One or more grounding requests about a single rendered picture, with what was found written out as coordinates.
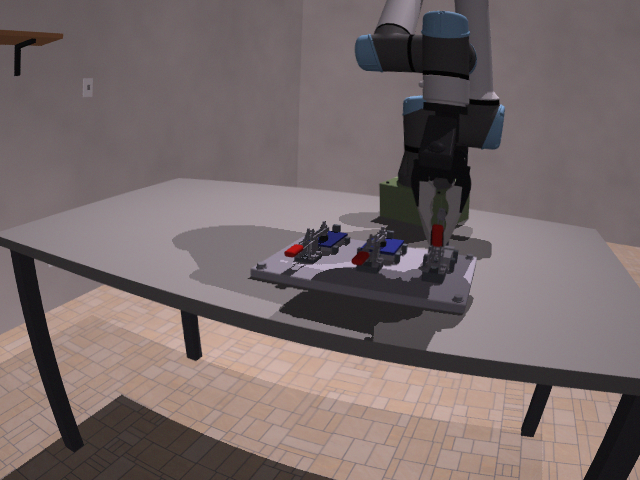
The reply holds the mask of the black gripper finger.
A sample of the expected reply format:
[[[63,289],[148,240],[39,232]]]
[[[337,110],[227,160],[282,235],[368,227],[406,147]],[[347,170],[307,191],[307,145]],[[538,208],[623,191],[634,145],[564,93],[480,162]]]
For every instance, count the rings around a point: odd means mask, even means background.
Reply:
[[[432,245],[431,219],[433,216],[433,201],[431,207],[431,199],[433,200],[436,195],[436,187],[433,185],[433,181],[430,181],[429,177],[421,171],[418,159],[414,160],[411,186],[426,239],[428,244]]]
[[[442,247],[445,247],[455,229],[470,194],[470,190],[470,166],[465,166],[463,174],[457,178],[455,182],[453,181],[452,187],[446,191],[446,200],[449,205],[449,210],[445,217],[446,229],[442,233]]]

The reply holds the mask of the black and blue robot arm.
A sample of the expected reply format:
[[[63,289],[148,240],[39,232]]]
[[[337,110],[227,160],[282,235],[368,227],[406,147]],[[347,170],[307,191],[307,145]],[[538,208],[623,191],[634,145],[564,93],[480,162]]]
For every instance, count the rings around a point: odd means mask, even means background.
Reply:
[[[459,143],[482,150],[501,143],[505,107],[493,91],[489,2],[454,1],[455,12],[426,13],[422,35],[414,35],[423,0],[387,0],[374,35],[355,43],[357,63],[365,71],[423,72],[423,98],[403,102],[398,182],[407,187],[414,159],[421,167],[452,168],[457,119],[435,116],[423,110],[423,102],[468,107],[468,115],[459,114]]]

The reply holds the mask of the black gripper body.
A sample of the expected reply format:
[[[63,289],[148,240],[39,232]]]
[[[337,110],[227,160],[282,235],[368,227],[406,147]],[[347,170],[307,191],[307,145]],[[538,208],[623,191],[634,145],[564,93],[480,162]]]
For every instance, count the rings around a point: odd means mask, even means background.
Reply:
[[[430,181],[433,181],[435,177],[437,177],[437,178],[447,179],[448,182],[452,184],[453,179],[459,178],[463,174],[465,166],[467,166],[468,164],[468,144],[459,143],[459,114],[468,115],[468,107],[423,102],[423,110],[435,111],[435,116],[442,116],[442,117],[457,119],[457,122],[458,122],[457,135],[456,135],[455,150],[454,150],[454,157],[453,157],[451,170],[450,171],[437,170],[434,168],[419,166],[421,171],[425,175],[430,176],[430,179],[429,179]],[[439,112],[439,111],[447,111],[447,112]],[[453,113],[459,113],[459,114],[453,114]],[[458,146],[458,145],[463,145],[463,146]]]

